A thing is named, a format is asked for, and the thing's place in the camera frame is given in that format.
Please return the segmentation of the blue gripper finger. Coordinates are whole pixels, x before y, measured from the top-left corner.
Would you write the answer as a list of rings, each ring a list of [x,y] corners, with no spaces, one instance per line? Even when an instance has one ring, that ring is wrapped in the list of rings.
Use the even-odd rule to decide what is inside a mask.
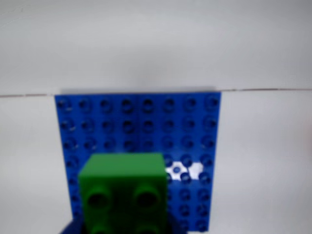
[[[172,215],[167,216],[167,233],[168,234],[182,234],[183,229],[179,221]]]
[[[83,233],[84,233],[84,220],[81,216],[74,218],[60,232],[60,234],[83,234]]]

